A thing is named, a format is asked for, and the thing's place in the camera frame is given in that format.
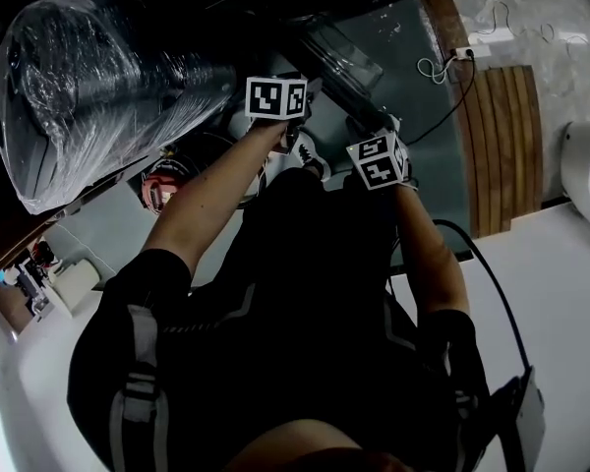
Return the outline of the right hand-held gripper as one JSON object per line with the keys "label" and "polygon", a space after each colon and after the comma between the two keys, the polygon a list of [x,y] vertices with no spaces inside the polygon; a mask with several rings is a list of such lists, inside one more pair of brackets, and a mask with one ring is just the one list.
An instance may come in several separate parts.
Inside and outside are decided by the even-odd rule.
{"label": "right hand-held gripper", "polygon": [[399,138],[401,122],[389,115],[381,129],[369,132],[353,117],[346,119],[350,141],[346,151],[368,190],[392,185],[413,188],[408,147]]}

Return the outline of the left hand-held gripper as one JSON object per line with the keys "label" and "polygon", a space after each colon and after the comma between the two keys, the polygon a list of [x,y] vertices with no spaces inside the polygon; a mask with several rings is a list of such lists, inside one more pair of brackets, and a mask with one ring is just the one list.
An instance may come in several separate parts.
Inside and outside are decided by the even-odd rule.
{"label": "left hand-held gripper", "polygon": [[252,119],[286,121],[284,137],[274,151],[289,154],[300,129],[312,115],[311,105],[323,86],[321,78],[248,77],[245,116]]}

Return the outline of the person's left forearm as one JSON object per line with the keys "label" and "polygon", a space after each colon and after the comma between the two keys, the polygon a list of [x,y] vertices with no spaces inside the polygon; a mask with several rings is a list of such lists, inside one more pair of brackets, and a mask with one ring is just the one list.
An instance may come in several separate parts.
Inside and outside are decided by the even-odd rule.
{"label": "person's left forearm", "polygon": [[195,271],[287,126],[286,121],[256,121],[226,153],[173,195],[143,249],[170,252]]}

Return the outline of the person's right forearm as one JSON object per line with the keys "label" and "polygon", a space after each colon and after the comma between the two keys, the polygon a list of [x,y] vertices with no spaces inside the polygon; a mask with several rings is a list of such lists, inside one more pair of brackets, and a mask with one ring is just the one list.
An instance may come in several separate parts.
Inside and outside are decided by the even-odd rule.
{"label": "person's right forearm", "polygon": [[392,187],[399,245],[418,313],[470,313],[459,262],[410,187]]}

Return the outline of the person's right white shoe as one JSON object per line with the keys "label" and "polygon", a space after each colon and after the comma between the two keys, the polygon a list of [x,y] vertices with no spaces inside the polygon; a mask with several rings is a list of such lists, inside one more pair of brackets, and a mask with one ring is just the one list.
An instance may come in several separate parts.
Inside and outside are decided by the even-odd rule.
{"label": "person's right white shoe", "polygon": [[304,130],[299,132],[291,152],[304,168],[314,168],[322,182],[330,178],[331,170],[327,161],[317,152],[314,140]]}

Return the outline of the wooden slat mat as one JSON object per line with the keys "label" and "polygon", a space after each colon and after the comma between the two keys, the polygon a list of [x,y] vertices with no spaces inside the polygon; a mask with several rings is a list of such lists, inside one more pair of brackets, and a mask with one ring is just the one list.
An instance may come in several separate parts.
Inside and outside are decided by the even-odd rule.
{"label": "wooden slat mat", "polygon": [[478,71],[453,84],[469,199],[470,234],[510,229],[541,209],[542,124],[530,65]]}

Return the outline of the red round device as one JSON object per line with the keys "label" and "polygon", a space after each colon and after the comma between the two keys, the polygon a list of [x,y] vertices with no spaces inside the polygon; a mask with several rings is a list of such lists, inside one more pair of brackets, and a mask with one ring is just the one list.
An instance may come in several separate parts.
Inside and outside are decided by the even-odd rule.
{"label": "red round device", "polygon": [[156,215],[161,214],[170,198],[177,192],[180,176],[172,170],[156,168],[143,176],[141,201]]}

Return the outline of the white power strip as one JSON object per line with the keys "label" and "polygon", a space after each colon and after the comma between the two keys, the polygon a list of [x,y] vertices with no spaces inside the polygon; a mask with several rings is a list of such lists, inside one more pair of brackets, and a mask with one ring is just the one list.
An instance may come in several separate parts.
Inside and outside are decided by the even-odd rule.
{"label": "white power strip", "polygon": [[509,43],[505,42],[477,43],[469,45],[466,51],[471,51],[476,60],[483,60],[509,55],[511,47]]}

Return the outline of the plastic-wrapped dark appliance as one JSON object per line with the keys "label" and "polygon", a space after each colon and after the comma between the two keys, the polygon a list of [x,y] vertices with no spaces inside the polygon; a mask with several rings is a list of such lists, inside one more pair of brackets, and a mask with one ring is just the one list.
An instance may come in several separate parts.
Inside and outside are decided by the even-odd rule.
{"label": "plastic-wrapped dark appliance", "polygon": [[38,0],[0,44],[0,153],[31,214],[169,145],[221,109],[235,69],[148,0]]}

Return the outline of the person's black shirt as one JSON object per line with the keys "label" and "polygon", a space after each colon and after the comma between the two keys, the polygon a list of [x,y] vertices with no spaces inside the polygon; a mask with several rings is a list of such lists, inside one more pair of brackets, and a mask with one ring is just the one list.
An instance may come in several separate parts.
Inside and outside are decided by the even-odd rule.
{"label": "person's black shirt", "polygon": [[112,401],[139,370],[129,309],[157,325],[170,472],[220,472],[248,443],[301,419],[406,465],[452,472],[463,418],[489,395],[475,328],[458,311],[413,323],[385,292],[392,197],[357,177],[326,191],[280,173],[244,214],[212,282],[151,249],[104,288],[70,364],[69,411],[112,462]]}

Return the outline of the white platform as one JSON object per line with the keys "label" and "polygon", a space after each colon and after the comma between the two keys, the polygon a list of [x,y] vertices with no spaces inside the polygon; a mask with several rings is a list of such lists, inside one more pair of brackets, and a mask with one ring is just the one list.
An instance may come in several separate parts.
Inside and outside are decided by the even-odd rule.
{"label": "white platform", "polygon": [[590,223],[570,204],[476,242],[510,303],[546,408],[536,472],[590,469]]}

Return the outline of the white toilet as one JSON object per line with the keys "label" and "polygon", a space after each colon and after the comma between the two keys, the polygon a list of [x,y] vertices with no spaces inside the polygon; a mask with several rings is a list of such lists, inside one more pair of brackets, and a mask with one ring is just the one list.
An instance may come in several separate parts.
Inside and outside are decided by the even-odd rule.
{"label": "white toilet", "polygon": [[571,122],[566,126],[560,177],[565,195],[590,222],[590,122]]}

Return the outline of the black battery pack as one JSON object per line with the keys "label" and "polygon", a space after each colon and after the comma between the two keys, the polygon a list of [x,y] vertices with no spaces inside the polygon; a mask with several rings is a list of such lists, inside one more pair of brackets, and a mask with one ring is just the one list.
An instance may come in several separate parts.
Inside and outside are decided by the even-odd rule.
{"label": "black battery pack", "polygon": [[488,443],[499,438],[507,472],[534,472],[546,431],[544,410],[533,366],[490,397]]}

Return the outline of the wooden frame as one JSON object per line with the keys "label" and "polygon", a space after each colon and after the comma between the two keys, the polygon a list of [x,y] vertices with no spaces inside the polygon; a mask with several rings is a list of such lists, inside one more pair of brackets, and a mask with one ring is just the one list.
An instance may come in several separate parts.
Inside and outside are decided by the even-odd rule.
{"label": "wooden frame", "polygon": [[467,32],[453,0],[420,0],[435,33],[443,59],[458,47],[469,45]]}

